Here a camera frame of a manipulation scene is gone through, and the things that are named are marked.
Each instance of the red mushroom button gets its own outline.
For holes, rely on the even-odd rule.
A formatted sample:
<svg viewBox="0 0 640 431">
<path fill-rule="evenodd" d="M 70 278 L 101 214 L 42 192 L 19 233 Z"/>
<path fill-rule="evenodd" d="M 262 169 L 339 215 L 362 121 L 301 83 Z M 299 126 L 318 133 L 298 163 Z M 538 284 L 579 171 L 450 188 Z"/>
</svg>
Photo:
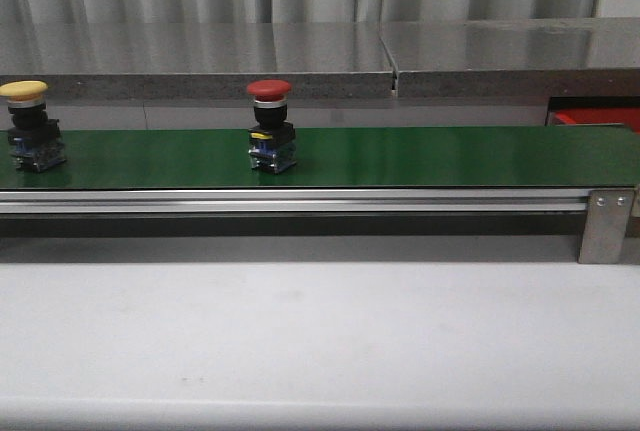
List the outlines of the red mushroom button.
<svg viewBox="0 0 640 431">
<path fill-rule="evenodd" d="M 263 79 L 247 86 L 247 93 L 253 94 L 256 101 L 280 101 L 291 91 L 291 84 L 280 79 Z"/>
</svg>

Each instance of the green belt surface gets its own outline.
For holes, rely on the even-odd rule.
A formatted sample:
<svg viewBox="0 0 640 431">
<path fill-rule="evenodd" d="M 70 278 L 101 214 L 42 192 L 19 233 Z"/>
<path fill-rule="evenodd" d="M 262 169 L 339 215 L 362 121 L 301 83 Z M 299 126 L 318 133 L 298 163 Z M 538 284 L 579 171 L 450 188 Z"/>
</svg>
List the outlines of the green belt surface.
<svg viewBox="0 0 640 431">
<path fill-rule="evenodd" d="M 16 171 L 7 145 L 0 189 L 640 183 L 640 136 L 610 126 L 298 129 L 298 165 L 275 176 L 250 169 L 248 139 L 242 129 L 63 130 L 68 162 L 41 174 Z"/>
</svg>

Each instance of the yellow mushroom button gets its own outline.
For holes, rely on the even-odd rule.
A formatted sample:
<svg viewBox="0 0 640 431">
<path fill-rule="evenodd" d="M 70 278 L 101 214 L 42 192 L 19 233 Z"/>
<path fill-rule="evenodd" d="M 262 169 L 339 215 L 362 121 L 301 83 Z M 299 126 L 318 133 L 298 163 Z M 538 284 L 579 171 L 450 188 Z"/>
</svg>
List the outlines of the yellow mushroom button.
<svg viewBox="0 0 640 431">
<path fill-rule="evenodd" d="M 41 97 L 47 88 L 43 81 L 15 81 L 0 86 L 0 96 L 12 101 L 29 101 Z"/>
</svg>

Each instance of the conveyor belt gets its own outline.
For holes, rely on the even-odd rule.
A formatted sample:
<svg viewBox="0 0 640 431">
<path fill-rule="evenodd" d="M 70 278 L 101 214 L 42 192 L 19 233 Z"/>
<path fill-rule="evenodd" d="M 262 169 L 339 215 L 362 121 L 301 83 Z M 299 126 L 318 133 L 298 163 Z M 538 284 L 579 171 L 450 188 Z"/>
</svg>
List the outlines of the conveyor belt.
<svg viewBox="0 0 640 431">
<path fill-rule="evenodd" d="M 250 169 L 245 130 L 64 139 L 69 161 L 48 172 L 16 172 L 8 158 L 0 165 L 3 233 L 16 220 L 62 214 L 375 219 L 595 207 L 604 214 L 587 220 L 586 236 L 613 243 L 608 258 L 594 258 L 610 261 L 640 183 L 640 139 L 607 126 L 300 129 L 299 164 L 276 176 Z M 610 221 L 615 229 L 603 227 Z"/>
</svg>

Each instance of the white tabletop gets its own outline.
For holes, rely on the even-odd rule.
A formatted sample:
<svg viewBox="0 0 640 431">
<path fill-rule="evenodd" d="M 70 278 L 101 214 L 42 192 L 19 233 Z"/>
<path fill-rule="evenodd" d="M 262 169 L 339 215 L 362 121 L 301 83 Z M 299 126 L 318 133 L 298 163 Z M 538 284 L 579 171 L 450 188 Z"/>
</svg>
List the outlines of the white tabletop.
<svg viewBox="0 0 640 431">
<path fill-rule="evenodd" d="M 4 240 L 0 429 L 640 427 L 640 243 Z"/>
</svg>

